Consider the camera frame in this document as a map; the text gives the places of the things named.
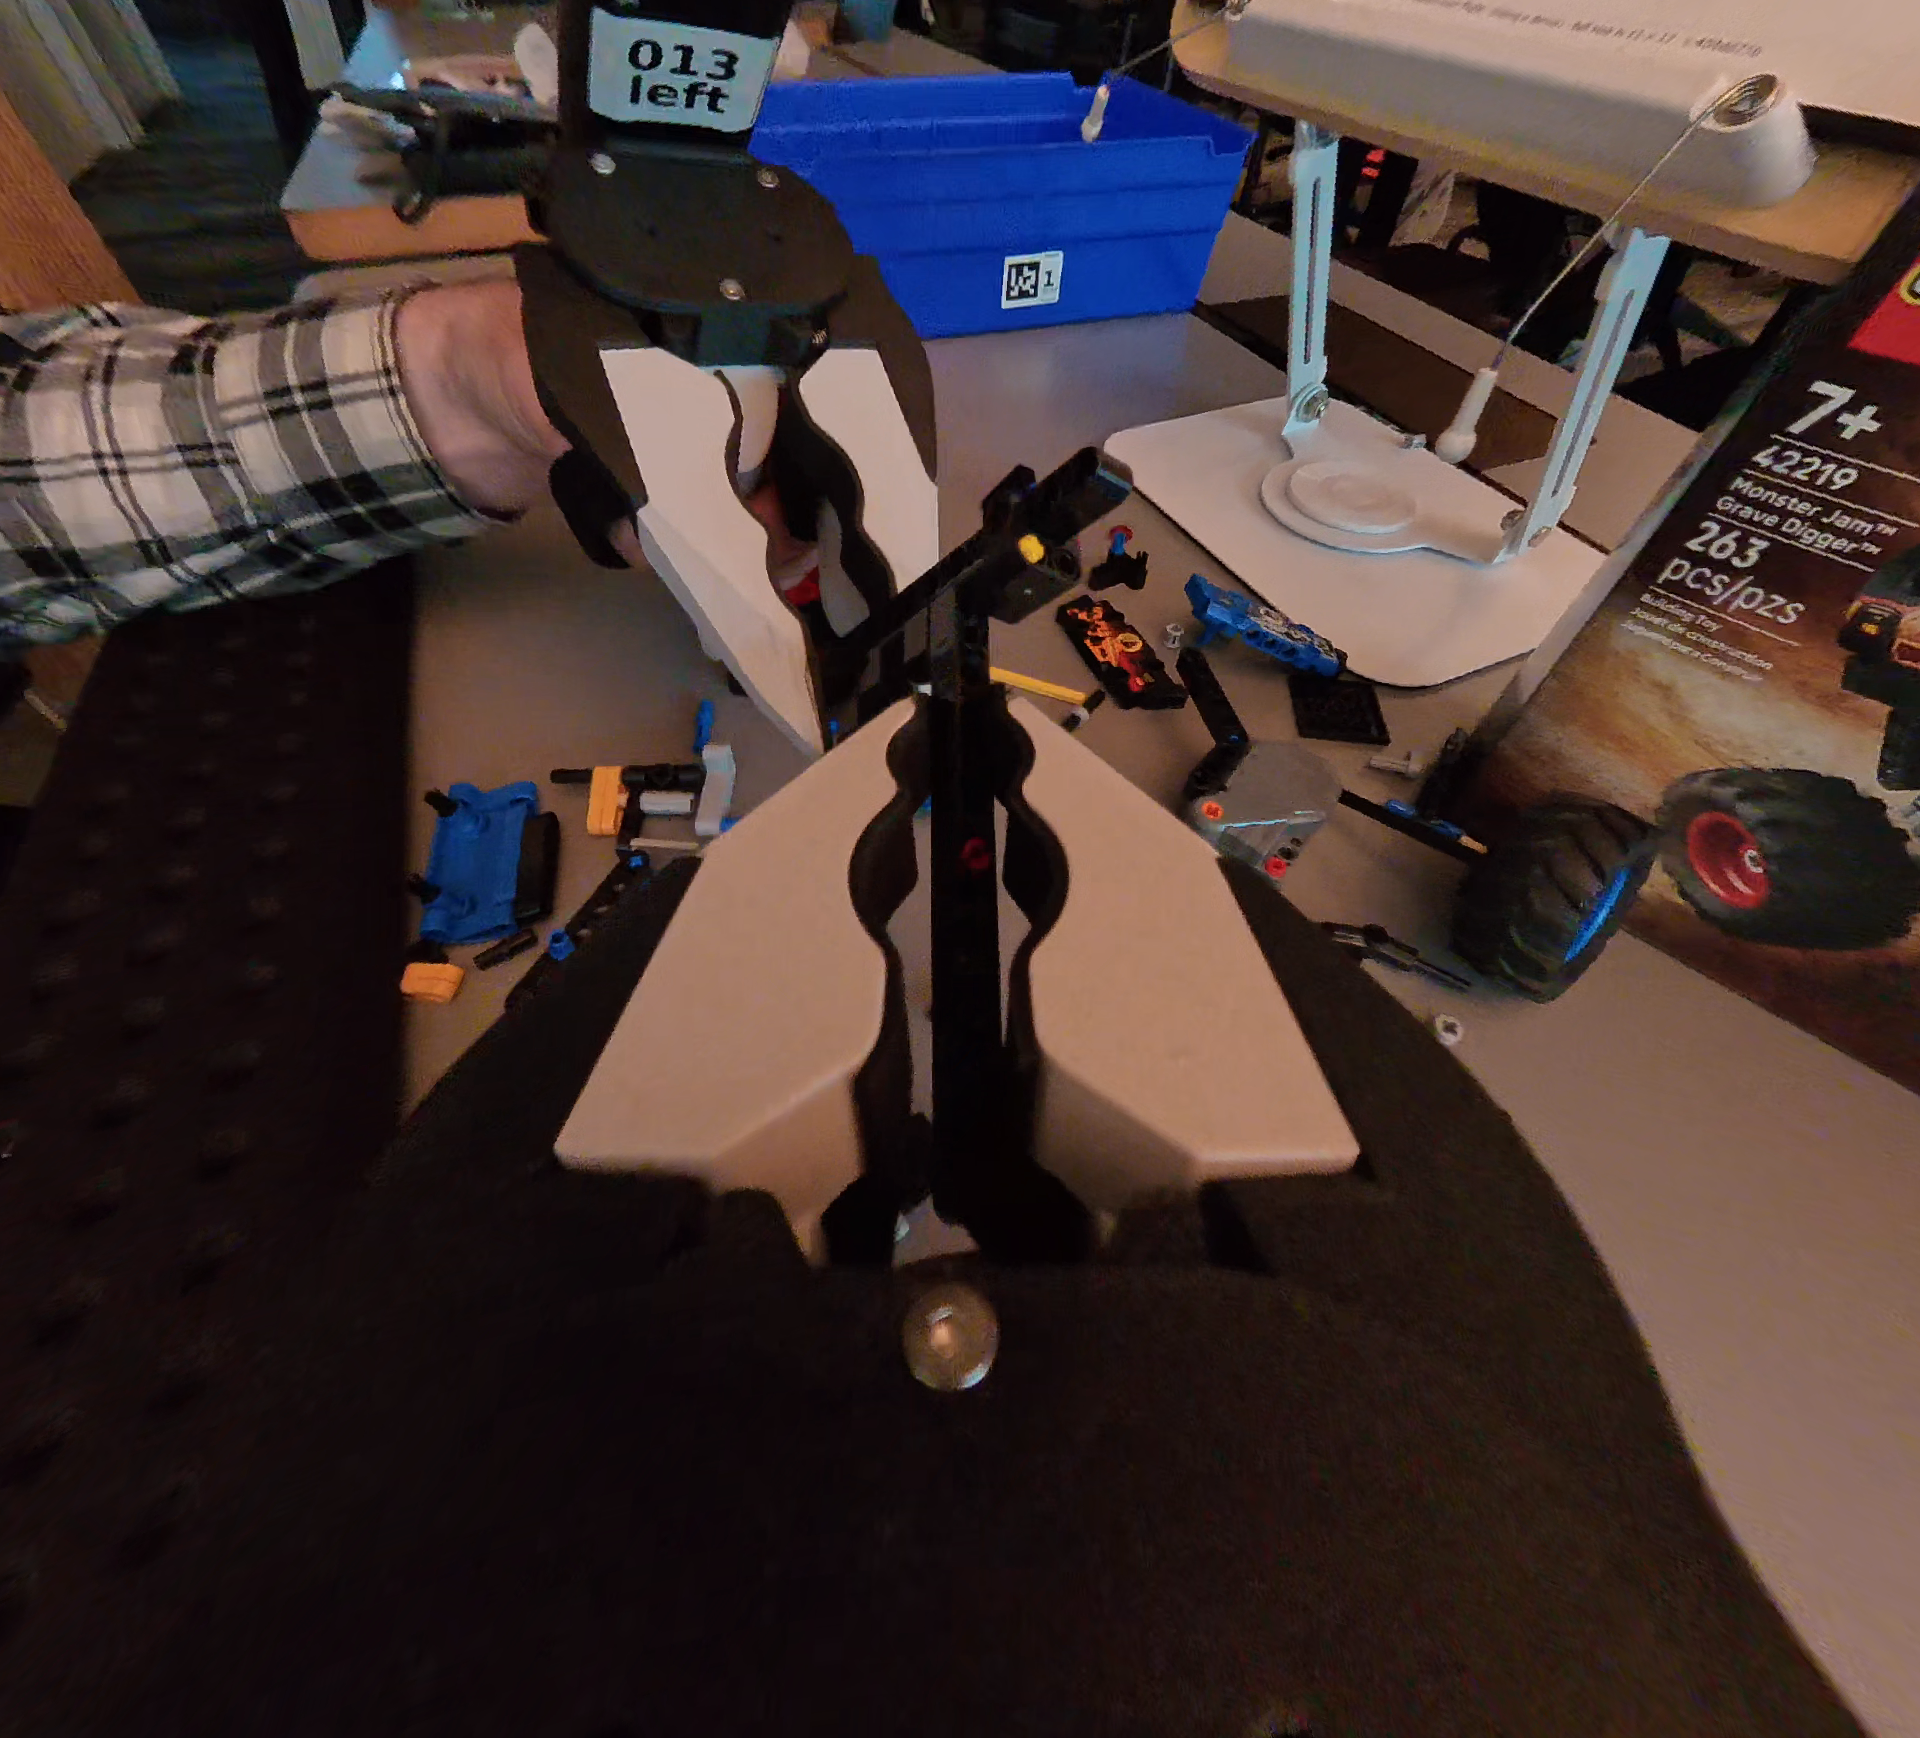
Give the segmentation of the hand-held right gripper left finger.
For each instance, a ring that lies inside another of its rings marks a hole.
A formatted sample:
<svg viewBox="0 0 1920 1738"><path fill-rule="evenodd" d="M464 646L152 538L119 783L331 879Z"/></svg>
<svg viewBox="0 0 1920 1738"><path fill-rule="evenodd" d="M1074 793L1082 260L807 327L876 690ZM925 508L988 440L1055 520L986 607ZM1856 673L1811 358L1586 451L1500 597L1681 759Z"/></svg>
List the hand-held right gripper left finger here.
<svg viewBox="0 0 1920 1738"><path fill-rule="evenodd" d="M859 837L896 798L900 699L704 854L557 1136L562 1168L770 1195L805 1254L863 1173L858 1073L888 969L851 886Z"/></svg>

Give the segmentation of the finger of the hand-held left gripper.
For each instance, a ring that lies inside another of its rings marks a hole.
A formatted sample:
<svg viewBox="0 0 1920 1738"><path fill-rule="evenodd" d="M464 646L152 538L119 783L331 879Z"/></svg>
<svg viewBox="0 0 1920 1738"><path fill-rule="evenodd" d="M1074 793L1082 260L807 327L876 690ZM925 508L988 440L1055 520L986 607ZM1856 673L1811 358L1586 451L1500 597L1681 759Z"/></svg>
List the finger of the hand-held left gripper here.
<svg viewBox="0 0 1920 1738"><path fill-rule="evenodd" d="M864 621L939 562L939 491L876 348L831 348L802 376L827 621Z"/></svg>
<svg viewBox="0 0 1920 1738"><path fill-rule="evenodd" d="M642 550L721 661L797 749L822 749L809 636L775 584L770 531L738 493L743 415L714 370L601 356L643 499Z"/></svg>

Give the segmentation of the black toy truck chassis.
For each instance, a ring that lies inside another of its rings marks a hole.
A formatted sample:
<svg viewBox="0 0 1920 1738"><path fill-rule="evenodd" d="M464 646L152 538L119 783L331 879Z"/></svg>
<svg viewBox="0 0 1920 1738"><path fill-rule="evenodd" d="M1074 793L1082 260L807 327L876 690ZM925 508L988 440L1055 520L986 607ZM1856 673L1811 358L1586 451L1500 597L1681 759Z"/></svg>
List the black toy truck chassis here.
<svg viewBox="0 0 1920 1738"><path fill-rule="evenodd" d="M1018 803L1033 764L1008 699L989 677L991 621L1018 623L1080 582L1080 531L1131 493L1128 467L1097 449L1047 477L1015 467L982 501L979 530L847 631L810 618L827 717L858 699L861 722L927 680L908 732L907 805L888 807L853 861L858 909L905 884L910 820L932 805L932 1117L858 1077L863 1176L827 1205L834 1264L883 1267L900 1218L930 1198L989 1255L1072 1262L1094 1250L1094 1215L1033 1154L1038 1073L1006 1033L1001 997L1001 886L994 812L1011 815L1020 884L1067 893L1055 834Z"/></svg>

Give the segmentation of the person's left forearm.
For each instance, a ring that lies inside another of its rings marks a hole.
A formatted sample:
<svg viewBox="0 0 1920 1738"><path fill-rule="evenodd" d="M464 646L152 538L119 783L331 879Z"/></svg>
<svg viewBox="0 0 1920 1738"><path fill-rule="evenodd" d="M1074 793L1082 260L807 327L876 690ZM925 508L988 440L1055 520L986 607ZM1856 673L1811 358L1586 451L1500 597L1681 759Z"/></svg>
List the person's left forearm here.
<svg viewBox="0 0 1920 1738"><path fill-rule="evenodd" d="M498 523L424 445L399 290L4 316L2 655L319 592Z"/></svg>

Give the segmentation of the light grey desk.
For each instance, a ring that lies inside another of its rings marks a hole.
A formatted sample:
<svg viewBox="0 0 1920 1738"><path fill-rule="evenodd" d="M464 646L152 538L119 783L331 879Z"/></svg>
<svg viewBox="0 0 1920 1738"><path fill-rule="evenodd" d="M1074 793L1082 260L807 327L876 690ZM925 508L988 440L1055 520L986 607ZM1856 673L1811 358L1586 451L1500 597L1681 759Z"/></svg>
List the light grey desk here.
<svg viewBox="0 0 1920 1738"><path fill-rule="evenodd" d="M1217 321L1268 326L1284 245L1229 218L1202 316L937 339L944 542L1013 462L1237 407L1281 373ZM1612 550L1693 434L1603 417L1573 525ZM412 837L448 780L545 780L684 751L711 666L642 570L586 562L552 510L419 562ZM1438 955L1462 871L1359 815L1286 898ZM1917 1097L1632 935L1553 1006L1377 982L1460 1017L1480 1077L1583 1218L1651 1343L1735 1534L1860 1723L1917 1733Z"/></svg>

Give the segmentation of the grey toy motor block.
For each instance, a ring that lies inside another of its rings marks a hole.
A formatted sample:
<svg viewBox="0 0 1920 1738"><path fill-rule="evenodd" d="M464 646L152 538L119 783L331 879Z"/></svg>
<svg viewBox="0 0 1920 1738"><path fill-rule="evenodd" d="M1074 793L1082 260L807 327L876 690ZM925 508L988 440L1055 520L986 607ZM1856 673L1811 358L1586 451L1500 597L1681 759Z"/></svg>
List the grey toy motor block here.
<svg viewBox="0 0 1920 1738"><path fill-rule="evenodd" d="M1183 785L1182 818L1217 854L1279 886L1340 801L1332 766L1298 742L1215 742Z"/></svg>

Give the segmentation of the yellow black toy assembly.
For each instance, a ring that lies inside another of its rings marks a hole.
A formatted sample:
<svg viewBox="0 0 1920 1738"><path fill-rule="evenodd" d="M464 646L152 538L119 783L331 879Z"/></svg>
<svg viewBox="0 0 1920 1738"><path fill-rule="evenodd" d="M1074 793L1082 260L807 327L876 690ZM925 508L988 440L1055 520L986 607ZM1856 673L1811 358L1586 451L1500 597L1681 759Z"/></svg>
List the yellow black toy assembly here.
<svg viewBox="0 0 1920 1738"><path fill-rule="evenodd" d="M583 788L586 834L618 849L692 850L733 823L738 766L729 746L707 742L692 763L562 766L552 785Z"/></svg>

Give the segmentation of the blue plastic storage bin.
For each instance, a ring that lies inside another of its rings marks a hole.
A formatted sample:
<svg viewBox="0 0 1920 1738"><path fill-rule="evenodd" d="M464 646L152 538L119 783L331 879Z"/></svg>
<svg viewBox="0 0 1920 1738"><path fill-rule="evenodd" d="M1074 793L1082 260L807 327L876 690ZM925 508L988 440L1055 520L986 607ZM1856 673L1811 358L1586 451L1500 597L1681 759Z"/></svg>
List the blue plastic storage bin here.
<svg viewBox="0 0 1920 1738"><path fill-rule="evenodd" d="M1188 310L1251 145L1230 120L1067 73L775 84L751 150L834 204L927 339Z"/></svg>

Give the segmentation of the black orange flame toy panel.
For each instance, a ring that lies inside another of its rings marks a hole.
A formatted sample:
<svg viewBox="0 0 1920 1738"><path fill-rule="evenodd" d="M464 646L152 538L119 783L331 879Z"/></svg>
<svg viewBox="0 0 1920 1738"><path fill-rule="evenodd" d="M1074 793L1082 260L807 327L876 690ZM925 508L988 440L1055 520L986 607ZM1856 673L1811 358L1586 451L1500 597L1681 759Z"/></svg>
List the black orange flame toy panel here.
<svg viewBox="0 0 1920 1738"><path fill-rule="evenodd" d="M1062 599L1055 618L1094 670L1101 692L1119 710L1182 710L1188 707L1188 687L1165 666L1161 656L1104 596L1084 592Z"/></svg>

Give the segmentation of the blue toy panel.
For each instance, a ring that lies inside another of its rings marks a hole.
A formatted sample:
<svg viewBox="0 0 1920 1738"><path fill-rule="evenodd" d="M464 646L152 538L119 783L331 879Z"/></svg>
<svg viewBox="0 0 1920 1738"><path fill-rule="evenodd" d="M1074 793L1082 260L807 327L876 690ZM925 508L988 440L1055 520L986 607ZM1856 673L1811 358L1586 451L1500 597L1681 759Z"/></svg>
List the blue toy panel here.
<svg viewBox="0 0 1920 1738"><path fill-rule="evenodd" d="M424 943L493 943L549 918L562 828L542 807L537 781L493 790L456 781L424 791L424 805L436 815L436 828L424 874L412 884Z"/></svg>

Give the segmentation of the black L-shaped toy beam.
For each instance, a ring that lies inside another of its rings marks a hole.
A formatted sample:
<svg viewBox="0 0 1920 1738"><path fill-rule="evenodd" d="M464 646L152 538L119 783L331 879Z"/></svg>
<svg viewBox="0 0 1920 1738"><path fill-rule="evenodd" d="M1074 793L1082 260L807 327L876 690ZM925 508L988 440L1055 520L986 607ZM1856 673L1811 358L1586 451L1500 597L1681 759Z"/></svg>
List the black L-shaped toy beam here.
<svg viewBox="0 0 1920 1738"><path fill-rule="evenodd" d="M1192 704L1212 736L1215 749L1249 749L1251 737L1241 717L1236 712L1222 682L1202 648L1182 648L1175 656L1175 673Z"/></svg>

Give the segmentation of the black toy wheel blue rim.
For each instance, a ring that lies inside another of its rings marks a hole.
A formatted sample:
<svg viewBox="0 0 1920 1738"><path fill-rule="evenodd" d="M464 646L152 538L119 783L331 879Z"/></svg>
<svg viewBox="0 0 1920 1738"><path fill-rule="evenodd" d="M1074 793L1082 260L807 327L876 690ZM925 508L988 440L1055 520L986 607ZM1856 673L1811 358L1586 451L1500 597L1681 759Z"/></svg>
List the black toy wheel blue rim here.
<svg viewBox="0 0 1920 1738"><path fill-rule="evenodd" d="M1527 807L1453 898L1453 955L1534 1002L1565 996L1647 884L1647 820L1583 793Z"/></svg>

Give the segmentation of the white document stand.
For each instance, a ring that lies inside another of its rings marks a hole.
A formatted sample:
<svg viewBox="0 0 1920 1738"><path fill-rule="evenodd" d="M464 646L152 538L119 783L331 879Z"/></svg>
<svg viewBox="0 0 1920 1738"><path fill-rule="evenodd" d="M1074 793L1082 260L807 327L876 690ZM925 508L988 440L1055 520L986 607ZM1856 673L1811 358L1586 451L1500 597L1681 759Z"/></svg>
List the white document stand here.
<svg viewBox="0 0 1920 1738"><path fill-rule="evenodd" d="M1541 645L1600 555L1561 531L1586 454L1647 309L1671 238L1637 214L1651 189L1745 213L1797 194L1818 154L1801 108L1759 61L1573 56L1517 29L1443 29L1411 0L1224 0L1210 79L1295 120L1283 395L1112 434L1136 493L1261 599L1328 634L1360 677L1438 687ZM1597 241L1612 246L1571 402L1526 503L1467 459L1509 336L1433 440L1332 400L1332 236L1338 138L1365 116L1465 133L1509 167L1620 179Z"/></svg>

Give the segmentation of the black studded mat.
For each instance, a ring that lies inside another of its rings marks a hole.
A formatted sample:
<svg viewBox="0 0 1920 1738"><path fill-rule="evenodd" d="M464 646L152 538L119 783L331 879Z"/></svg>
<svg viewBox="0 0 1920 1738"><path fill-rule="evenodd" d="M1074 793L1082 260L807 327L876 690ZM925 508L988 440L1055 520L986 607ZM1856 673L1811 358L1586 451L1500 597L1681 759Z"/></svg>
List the black studded mat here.
<svg viewBox="0 0 1920 1738"><path fill-rule="evenodd" d="M139 1730L399 1120L416 567L103 648L4 894L4 1733Z"/></svg>

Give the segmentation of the wooden cabinet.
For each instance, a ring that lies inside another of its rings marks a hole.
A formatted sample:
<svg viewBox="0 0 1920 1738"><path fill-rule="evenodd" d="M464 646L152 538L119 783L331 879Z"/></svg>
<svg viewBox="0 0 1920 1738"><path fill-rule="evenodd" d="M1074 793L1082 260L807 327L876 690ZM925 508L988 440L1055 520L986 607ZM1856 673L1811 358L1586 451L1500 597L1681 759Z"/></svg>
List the wooden cabinet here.
<svg viewBox="0 0 1920 1738"><path fill-rule="evenodd" d="M107 240L2 98L2 310L137 304Z"/></svg>

